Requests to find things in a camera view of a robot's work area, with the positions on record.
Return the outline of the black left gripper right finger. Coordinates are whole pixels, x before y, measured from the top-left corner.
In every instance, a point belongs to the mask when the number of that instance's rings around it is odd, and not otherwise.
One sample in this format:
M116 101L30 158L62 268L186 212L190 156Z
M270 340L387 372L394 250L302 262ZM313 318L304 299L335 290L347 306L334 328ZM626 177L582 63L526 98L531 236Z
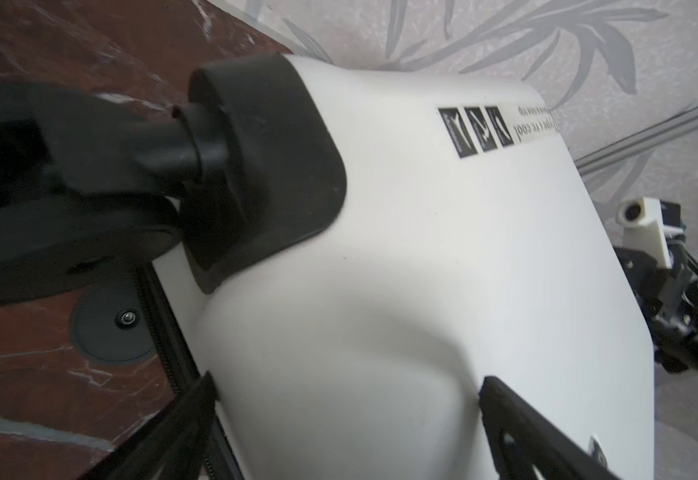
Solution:
M613 479L587 454L496 376L479 393L482 422L501 479Z

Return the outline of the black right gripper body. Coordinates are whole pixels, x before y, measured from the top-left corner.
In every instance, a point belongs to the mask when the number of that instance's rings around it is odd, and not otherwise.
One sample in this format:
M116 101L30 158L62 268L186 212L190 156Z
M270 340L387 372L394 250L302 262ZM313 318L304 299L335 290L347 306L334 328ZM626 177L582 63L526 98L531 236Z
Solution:
M698 371L698 262L671 245L671 265L625 247L615 253L646 320L654 359L668 373Z

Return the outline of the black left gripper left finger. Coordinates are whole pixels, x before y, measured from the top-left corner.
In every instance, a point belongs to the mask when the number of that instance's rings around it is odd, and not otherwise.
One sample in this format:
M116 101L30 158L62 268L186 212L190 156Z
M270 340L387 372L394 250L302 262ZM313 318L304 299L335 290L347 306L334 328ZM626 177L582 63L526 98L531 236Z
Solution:
M209 444L216 399L213 379L205 374L82 477L197 479Z

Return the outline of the white black suitcase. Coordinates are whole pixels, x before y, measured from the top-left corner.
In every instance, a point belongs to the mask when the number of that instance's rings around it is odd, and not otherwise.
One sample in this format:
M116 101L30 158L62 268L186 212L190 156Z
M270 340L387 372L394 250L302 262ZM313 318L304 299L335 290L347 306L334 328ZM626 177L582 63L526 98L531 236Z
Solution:
M654 475L647 326L541 96L270 53L167 118L0 79L0 306L123 279L214 479L501 479L496 376Z

